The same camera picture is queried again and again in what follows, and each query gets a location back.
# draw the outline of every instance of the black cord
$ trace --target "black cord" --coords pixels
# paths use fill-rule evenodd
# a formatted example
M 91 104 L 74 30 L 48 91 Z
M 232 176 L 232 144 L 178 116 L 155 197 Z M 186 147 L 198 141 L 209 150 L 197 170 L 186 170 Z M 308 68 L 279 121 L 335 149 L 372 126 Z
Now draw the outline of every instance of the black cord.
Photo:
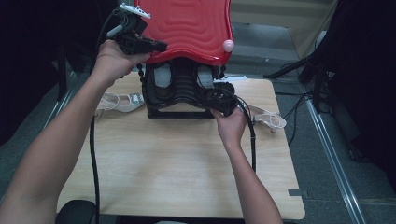
M 112 13 L 111 13 L 110 15 L 108 15 L 108 17 L 107 17 L 105 23 L 103 24 L 103 26 L 102 26 L 102 28 L 101 28 L 101 30 L 100 30 L 100 32 L 99 32 L 98 39 L 96 40 L 96 45 L 95 45 L 95 50 L 96 50 L 95 54 L 96 54 L 96 56 L 97 56 L 98 53 L 99 53 L 99 47 L 100 47 L 100 45 L 101 45 L 101 43 L 102 43 L 103 35 L 104 35 L 104 32 L 105 32 L 105 29 L 106 29 L 106 27 L 107 27 L 108 22 L 110 21 L 110 19 L 111 19 L 113 16 L 117 15 L 118 13 L 120 13 L 120 10 L 119 10 L 119 9 L 114 9 L 114 10 L 112 11 Z M 91 72 L 92 72 L 92 70 L 93 70 L 93 67 L 95 66 L 95 63 L 96 63 L 96 58 L 93 59 L 93 64 L 92 64 L 92 66 L 91 66 Z
M 256 173 L 256 133 L 254 132 L 253 122 L 251 121 L 250 110 L 248 112 L 244 107 L 244 104 L 245 105 L 247 105 L 247 104 L 246 103 L 242 104 L 242 102 L 239 100 L 238 100 L 238 104 L 239 104 L 239 107 L 242 108 L 242 110 L 244 111 L 244 115 L 247 120 L 247 126 L 250 129 L 251 168 Z
M 291 134 L 291 138 L 288 142 L 288 145 L 290 146 L 291 143 L 294 140 L 294 137 L 297 133 L 297 111 L 298 107 L 300 107 L 303 102 L 306 102 L 307 100 L 312 99 L 312 93 L 288 93 L 288 92 L 276 92 L 277 95 L 288 95 L 288 96 L 300 96 L 299 100 L 297 103 L 293 106 L 293 108 L 283 117 L 285 120 L 288 120 L 291 116 L 291 114 L 294 112 L 293 116 L 293 132 Z
M 93 183 L 95 185 L 95 224 L 99 224 L 99 215 L 100 215 L 100 192 L 99 192 L 99 175 L 98 169 L 96 165 L 96 157 L 95 157 L 95 147 L 94 147 L 94 131 L 95 131 L 95 117 L 91 120 L 91 128 L 90 128 L 90 150 L 91 150 L 91 161 L 92 161 L 92 169 L 93 169 Z
M 247 107 L 248 116 L 251 119 L 251 112 L 250 112 L 250 108 L 248 107 L 247 102 L 239 96 L 236 96 L 236 97 L 239 99 L 239 101 L 242 102 L 243 105 L 245 105 L 245 107 Z

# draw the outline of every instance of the person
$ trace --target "person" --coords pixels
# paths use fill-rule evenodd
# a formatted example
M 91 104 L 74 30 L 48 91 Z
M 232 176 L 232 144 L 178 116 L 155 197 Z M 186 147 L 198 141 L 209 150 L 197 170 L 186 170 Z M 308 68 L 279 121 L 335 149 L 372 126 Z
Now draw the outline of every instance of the person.
M 115 80 L 148 58 L 149 54 L 125 55 L 112 40 L 101 45 L 90 77 L 23 155 L 0 203 L 0 223 L 55 222 L 60 193 L 77 163 L 102 95 Z M 235 110 L 225 118 L 219 111 L 212 113 L 230 157 L 246 223 L 282 223 L 274 201 L 243 154 L 243 114 Z

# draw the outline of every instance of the floor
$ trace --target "floor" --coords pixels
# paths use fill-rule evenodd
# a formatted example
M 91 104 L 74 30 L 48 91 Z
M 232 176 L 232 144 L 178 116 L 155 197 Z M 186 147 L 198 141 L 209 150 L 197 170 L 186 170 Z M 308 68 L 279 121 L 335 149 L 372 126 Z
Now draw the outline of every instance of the floor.
M 262 78 L 262 75 L 274 73 L 299 60 L 286 28 L 239 23 L 233 24 L 233 28 L 235 49 L 227 65 L 230 74 Z M 385 174 L 370 162 L 350 159 L 345 138 L 332 115 L 316 113 L 310 101 L 302 97 L 312 88 L 312 83 L 302 86 L 297 79 L 300 71 L 301 68 L 272 79 L 281 114 L 290 114 L 285 131 L 291 141 L 290 153 L 306 211 L 302 220 L 285 221 L 394 223 L 396 195 Z M 75 88 L 66 95 L 67 99 L 73 97 L 86 76 L 84 73 L 69 77 L 69 86 Z M 4 194 L 24 150 L 49 118 L 56 115 L 56 110 L 64 106 L 62 102 L 56 103 L 56 94 L 55 87 L 14 137 L 0 147 L 0 196 Z M 300 97 L 302 103 L 293 109 Z M 101 223 L 116 221 L 114 216 L 101 216 Z

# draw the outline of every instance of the red cover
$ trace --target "red cover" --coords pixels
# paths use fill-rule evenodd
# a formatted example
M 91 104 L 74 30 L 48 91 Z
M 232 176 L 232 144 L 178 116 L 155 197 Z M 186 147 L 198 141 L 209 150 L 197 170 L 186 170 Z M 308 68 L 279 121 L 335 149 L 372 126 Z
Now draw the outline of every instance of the red cover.
M 144 36 L 168 44 L 165 52 L 155 52 L 147 63 L 186 57 L 209 65 L 226 64 L 225 40 L 233 40 L 230 0 L 135 0 L 151 15 L 143 18 L 148 27 Z

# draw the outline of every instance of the wooden table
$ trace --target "wooden table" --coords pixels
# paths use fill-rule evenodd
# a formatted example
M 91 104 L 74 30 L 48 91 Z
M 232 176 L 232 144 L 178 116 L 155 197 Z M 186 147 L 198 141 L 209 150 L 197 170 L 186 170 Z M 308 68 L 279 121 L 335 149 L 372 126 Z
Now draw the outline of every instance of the wooden table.
M 269 80 L 248 79 L 234 86 L 248 104 L 278 111 Z M 132 73 L 108 91 L 141 92 L 139 77 Z M 256 124 L 255 132 L 257 175 L 283 218 L 302 219 L 301 196 L 289 194 L 299 186 L 284 130 L 271 133 Z M 242 146 L 251 160 L 248 128 Z M 95 151 L 102 214 L 242 217 L 233 171 L 213 119 L 148 119 L 145 106 L 130 113 L 104 111 L 95 126 Z M 94 202 L 89 135 L 58 210 L 75 199 Z

